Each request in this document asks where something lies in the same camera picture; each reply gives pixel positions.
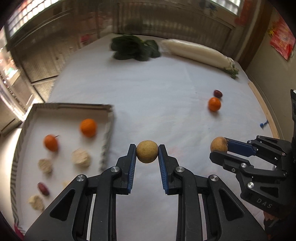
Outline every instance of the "tangerine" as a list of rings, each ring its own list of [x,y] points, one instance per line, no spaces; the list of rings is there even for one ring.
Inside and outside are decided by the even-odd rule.
[[[93,137],[96,134],[96,122],[93,119],[85,119],[80,123],[80,130],[86,137]]]
[[[211,111],[216,112],[217,110],[219,110],[221,108],[221,102],[218,98],[213,97],[213,98],[209,99],[208,107]]]
[[[50,151],[57,151],[58,150],[57,139],[54,135],[47,135],[46,137],[44,137],[43,144]]]

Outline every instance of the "white radish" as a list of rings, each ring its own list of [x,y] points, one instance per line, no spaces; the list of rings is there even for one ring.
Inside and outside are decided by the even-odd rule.
[[[235,78],[239,73],[239,70],[235,67],[235,62],[215,49],[177,39],[166,39],[161,44],[174,55],[220,68],[231,74],[232,78]]]

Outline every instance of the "blue object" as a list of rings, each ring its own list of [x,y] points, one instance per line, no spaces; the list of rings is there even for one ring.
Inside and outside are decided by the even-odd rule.
[[[266,120],[264,124],[263,123],[260,124],[260,127],[263,129],[267,124],[268,124],[268,121]]]
[[[163,183],[163,189],[165,190],[165,193],[168,194],[168,173],[165,168],[163,153],[160,147],[158,147],[158,162],[159,162],[159,168],[160,168],[161,181]]]
[[[228,140],[227,142],[228,151],[242,155],[242,156],[255,156],[256,151],[254,151],[252,145],[240,142],[240,141],[234,141],[234,140]]]
[[[130,169],[128,172],[128,192],[131,193],[131,190],[133,188],[133,177],[135,175],[135,167],[136,167],[136,148],[134,149],[133,155],[132,155],[132,163],[130,164]]]

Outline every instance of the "white table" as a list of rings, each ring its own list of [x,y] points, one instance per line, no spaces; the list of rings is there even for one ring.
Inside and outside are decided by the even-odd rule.
[[[109,50],[114,36],[103,37],[70,57],[49,102],[114,105],[108,167],[126,155],[131,143],[153,140],[165,144],[181,166],[200,176],[218,175],[239,196],[235,175],[213,164],[209,154],[217,136],[244,142],[256,135],[272,136],[269,126],[264,130],[259,126],[266,117],[246,74],[239,67],[239,78],[233,80],[219,69],[168,54],[148,62],[118,61]],[[207,108],[215,89],[224,95],[216,115]],[[250,158],[257,168],[272,168],[258,160]],[[262,211],[243,203],[262,224]],[[175,240],[177,209],[178,197],[165,195],[162,188],[158,161],[137,161],[131,194],[117,196],[118,240]]]

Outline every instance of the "yellow ball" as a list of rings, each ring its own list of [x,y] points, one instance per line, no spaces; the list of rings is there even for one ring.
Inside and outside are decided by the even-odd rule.
[[[211,152],[215,150],[227,152],[228,151],[227,140],[224,137],[216,137],[212,141],[210,149],[211,149]]]
[[[137,158],[143,163],[151,163],[158,156],[158,146],[154,141],[142,141],[138,144]]]

